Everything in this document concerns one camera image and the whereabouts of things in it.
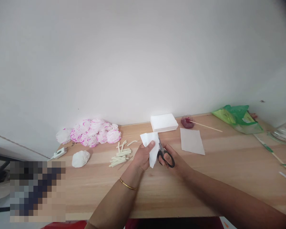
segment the scissors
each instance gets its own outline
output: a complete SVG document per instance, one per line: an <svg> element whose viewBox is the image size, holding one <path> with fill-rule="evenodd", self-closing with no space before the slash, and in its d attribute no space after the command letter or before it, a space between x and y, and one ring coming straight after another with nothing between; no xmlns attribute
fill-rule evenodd
<svg viewBox="0 0 286 229"><path fill-rule="evenodd" d="M159 138L159 151L158 151L158 154L157 154L158 161L159 161L159 155L160 155L160 156L162 157L162 159L168 164L168 166L169 166L170 168L175 167L175 161L174 161L173 157L171 156L171 154L170 154L167 150L165 150L165 149L162 147L162 144L161 144L161 141L160 141L160 137L158 136L158 138ZM172 165L170 165L170 164L164 159L164 154L166 154L166 153L171 157L172 162L173 162Z"/></svg>

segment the gold bracelet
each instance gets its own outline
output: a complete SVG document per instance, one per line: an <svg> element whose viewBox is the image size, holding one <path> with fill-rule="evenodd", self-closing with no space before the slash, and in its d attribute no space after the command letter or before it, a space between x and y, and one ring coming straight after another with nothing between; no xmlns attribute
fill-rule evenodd
<svg viewBox="0 0 286 229"><path fill-rule="evenodd" d="M130 186L128 186L127 184L124 183L124 181L122 181L122 179L120 178L120 182L125 185L126 187L130 188L131 190L137 190L137 188L132 188Z"/></svg>

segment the green plastic bag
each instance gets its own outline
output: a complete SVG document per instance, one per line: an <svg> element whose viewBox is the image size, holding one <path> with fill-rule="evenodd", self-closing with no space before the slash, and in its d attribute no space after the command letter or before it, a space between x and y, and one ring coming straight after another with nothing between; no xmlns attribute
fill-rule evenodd
<svg viewBox="0 0 286 229"><path fill-rule="evenodd" d="M213 111L217 118L232 126L235 130L244 134L256 134L264 132L263 128L254 121L248 113L249 106L226 105L216 111Z"/></svg>

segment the white plug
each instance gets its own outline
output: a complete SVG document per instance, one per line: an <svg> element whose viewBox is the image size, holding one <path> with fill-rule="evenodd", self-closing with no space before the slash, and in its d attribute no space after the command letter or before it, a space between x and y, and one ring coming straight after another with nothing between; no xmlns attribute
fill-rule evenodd
<svg viewBox="0 0 286 229"><path fill-rule="evenodd" d="M52 160L52 159L57 159L57 158L60 158L62 155L66 154L67 153L67 150L68 150L68 147L63 147L61 148L60 150L57 150L53 157L51 157L48 161Z"/></svg>

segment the green and white stick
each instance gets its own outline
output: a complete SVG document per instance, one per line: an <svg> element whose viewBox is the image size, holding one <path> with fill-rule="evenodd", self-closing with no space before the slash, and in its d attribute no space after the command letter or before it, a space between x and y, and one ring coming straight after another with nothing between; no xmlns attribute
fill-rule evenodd
<svg viewBox="0 0 286 229"><path fill-rule="evenodd" d="M266 148L266 150L271 152L272 155L282 164L282 166L286 168L286 164L277 155L275 155L273 150L269 146L267 146L266 143L263 140L261 140L256 134L253 134L253 135L256 137L257 140L259 140L260 143L262 143L262 145Z"/></svg>

